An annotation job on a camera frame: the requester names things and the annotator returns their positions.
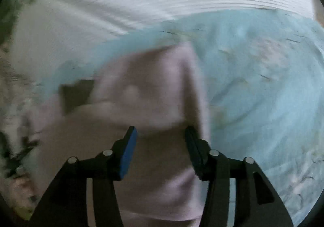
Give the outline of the white ribbed bed sheet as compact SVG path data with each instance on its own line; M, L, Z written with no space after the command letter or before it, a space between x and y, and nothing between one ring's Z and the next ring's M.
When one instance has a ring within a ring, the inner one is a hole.
M129 31L191 14L240 8L316 17L316 0L31 0L16 16L10 64L18 73L39 80Z

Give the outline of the light blue floral quilt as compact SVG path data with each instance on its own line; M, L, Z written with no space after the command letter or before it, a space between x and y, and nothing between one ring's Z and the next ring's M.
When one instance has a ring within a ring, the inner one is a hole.
M250 155L270 178L294 226L323 191L323 27L280 10L200 13L132 31L42 80L47 99L126 55L191 44L207 93L211 144Z

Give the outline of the white floral pillow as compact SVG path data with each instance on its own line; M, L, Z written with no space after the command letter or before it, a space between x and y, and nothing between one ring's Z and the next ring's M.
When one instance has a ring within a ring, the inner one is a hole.
M38 102L35 84L11 66L11 55L1 48L1 220L30 220L38 201L27 168L31 139L28 111Z

